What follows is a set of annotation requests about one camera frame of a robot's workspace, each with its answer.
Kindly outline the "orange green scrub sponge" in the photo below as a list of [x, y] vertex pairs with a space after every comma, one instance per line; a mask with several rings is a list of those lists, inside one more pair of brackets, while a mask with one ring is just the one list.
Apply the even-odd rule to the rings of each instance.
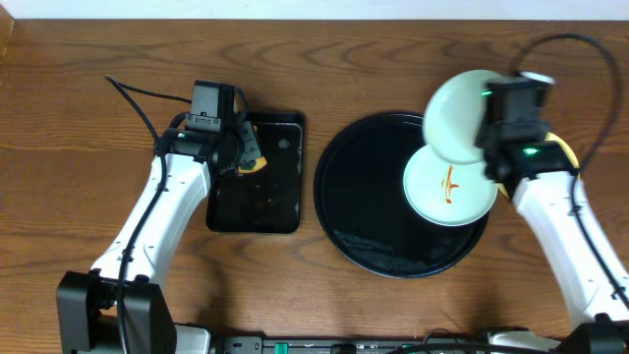
[[242, 144], [237, 169], [240, 174], [251, 174], [260, 171], [266, 165], [266, 159], [261, 152], [257, 127], [251, 121], [251, 112], [247, 99], [239, 91], [239, 109], [237, 115], [236, 133]]

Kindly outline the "yellow plate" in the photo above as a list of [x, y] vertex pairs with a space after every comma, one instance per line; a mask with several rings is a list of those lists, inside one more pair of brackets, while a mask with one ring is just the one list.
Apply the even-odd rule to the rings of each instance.
[[[576, 169], [579, 168], [579, 161], [578, 161], [577, 155], [565, 141], [563, 141], [560, 137], [556, 136], [554, 133], [547, 133], [545, 136], [545, 140], [547, 142], [558, 143], [561, 146], [562, 150], [567, 155], [573, 167]], [[497, 189], [504, 197], [506, 197], [507, 199], [511, 199], [511, 197], [507, 193], [507, 190], [502, 184], [498, 184]]]

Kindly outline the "light blue plate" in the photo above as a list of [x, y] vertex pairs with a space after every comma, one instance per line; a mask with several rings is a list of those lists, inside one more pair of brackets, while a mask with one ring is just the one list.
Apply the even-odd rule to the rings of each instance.
[[501, 78], [494, 71], [467, 71], [449, 79], [431, 97], [423, 137], [439, 158], [461, 165], [483, 160], [475, 141], [490, 96], [486, 83]]

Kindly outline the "pale green plate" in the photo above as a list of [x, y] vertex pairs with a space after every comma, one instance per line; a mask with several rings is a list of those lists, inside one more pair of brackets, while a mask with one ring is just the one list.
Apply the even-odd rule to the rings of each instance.
[[429, 146], [409, 159], [403, 173], [403, 190], [412, 209], [442, 226], [476, 222], [491, 209], [497, 186], [484, 176], [485, 165], [452, 164]]

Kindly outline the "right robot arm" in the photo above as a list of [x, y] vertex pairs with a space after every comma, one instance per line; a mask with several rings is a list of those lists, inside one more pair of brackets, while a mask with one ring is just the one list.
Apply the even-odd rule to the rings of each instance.
[[628, 350], [628, 272], [590, 207], [580, 167], [539, 119], [483, 119], [474, 143], [543, 248], [573, 329], [555, 353]]

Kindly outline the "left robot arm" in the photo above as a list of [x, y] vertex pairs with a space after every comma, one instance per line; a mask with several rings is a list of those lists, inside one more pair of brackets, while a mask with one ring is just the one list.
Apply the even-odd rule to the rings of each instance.
[[88, 272], [67, 272], [56, 302], [65, 353], [207, 353], [211, 334], [175, 324], [163, 287], [183, 232], [216, 174], [260, 158], [246, 112], [223, 118], [190, 114], [168, 128], [136, 205]]

